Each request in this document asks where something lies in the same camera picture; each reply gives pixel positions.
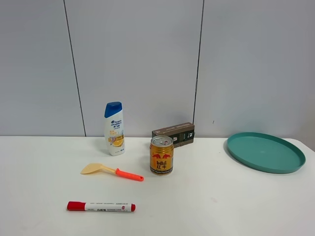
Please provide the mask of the gold Red Bull can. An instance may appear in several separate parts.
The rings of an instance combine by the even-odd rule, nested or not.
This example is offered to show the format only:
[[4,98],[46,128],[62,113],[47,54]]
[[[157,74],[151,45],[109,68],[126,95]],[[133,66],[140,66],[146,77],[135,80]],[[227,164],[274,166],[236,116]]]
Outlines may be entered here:
[[151,138],[150,170],[156,175],[167,175],[173,171],[173,139],[158,135]]

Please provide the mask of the brown cardboard box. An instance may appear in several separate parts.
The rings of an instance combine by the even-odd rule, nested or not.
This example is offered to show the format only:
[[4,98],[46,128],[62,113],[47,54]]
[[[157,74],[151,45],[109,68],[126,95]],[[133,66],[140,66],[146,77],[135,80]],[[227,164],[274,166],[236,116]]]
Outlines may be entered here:
[[174,147],[192,144],[195,135],[195,126],[190,122],[165,127],[152,131],[152,138],[158,135],[168,136],[173,140]]

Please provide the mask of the white blue shampoo bottle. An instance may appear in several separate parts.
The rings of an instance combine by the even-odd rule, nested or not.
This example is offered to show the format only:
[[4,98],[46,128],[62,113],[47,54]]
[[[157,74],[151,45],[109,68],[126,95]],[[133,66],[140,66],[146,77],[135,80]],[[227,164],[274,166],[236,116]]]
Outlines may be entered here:
[[125,152],[125,133],[123,106],[121,102],[110,102],[106,105],[104,137],[109,153],[117,156]]

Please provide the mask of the red white marker pen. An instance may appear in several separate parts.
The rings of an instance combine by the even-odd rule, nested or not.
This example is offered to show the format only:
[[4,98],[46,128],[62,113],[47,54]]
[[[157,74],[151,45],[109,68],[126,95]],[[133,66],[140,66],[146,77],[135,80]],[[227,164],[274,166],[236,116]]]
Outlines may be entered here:
[[100,212],[134,212],[135,204],[129,203],[85,203],[70,201],[68,211],[100,211]]

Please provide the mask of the teal round plastic tray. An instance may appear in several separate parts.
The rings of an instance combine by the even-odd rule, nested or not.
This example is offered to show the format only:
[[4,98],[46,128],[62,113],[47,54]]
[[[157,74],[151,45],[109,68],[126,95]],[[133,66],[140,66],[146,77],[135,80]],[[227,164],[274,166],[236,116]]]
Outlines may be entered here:
[[304,153],[292,143],[262,133],[234,134],[227,139],[226,149],[245,166],[273,174],[293,173],[306,162]]

